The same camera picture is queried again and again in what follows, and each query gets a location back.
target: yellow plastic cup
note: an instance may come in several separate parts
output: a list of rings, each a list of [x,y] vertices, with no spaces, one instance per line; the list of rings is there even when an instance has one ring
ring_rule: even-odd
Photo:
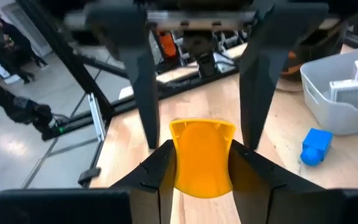
[[[228,171],[235,126],[217,119],[178,119],[170,123],[177,154],[175,188],[198,198],[232,191]]]

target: gray floor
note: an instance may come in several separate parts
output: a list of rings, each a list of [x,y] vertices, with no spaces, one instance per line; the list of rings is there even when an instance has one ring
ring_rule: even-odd
[[[88,55],[115,63],[104,49],[86,49]],[[50,66],[37,70],[28,65],[26,70],[36,74],[36,82],[23,85],[17,82],[5,85],[13,93],[49,104],[54,113],[67,116],[89,110],[84,91],[70,75],[56,55],[46,57]],[[129,82],[107,72],[87,67],[96,83],[110,101],[118,98]],[[32,127],[13,123],[0,108],[0,190],[28,188],[80,187],[79,175],[91,163],[97,142],[93,126],[43,142]]]

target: white plastic bin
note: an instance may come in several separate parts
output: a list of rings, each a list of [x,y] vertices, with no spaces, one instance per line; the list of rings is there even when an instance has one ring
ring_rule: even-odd
[[[308,62],[301,67],[305,103],[321,128],[335,135],[358,133],[358,109],[327,99],[329,82],[353,78],[355,60],[358,60],[358,49]]]

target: wooden tabletop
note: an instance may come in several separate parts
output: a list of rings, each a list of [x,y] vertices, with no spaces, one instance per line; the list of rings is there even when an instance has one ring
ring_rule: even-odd
[[[351,49],[344,46],[343,51]],[[190,68],[168,72],[166,81],[191,72]],[[238,75],[186,91],[160,102],[160,143],[171,139],[169,122],[175,118],[223,118],[240,127]],[[131,89],[124,90],[130,95]],[[310,128],[319,128],[303,100],[303,93],[276,91],[257,152],[287,170],[326,188],[358,188],[358,134],[334,137],[327,158],[317,167],[300,161],[302,141]],[[242,142],[241,130],[234,139]],[[138,111],[114,117],[97,166],[101,174],[90,187],[109,187],[128,174],[151,153],[147,149]],[[211,200],[174,191],[171,223],[239,223],[232,194]]]

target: blue toy block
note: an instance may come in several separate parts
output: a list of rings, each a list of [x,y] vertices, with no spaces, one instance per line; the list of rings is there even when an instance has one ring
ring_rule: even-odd
[[[333,137],[328,131],[311,128],[302,143],[302,162],[308,166],[317,166],[322,162],[331,147]]]

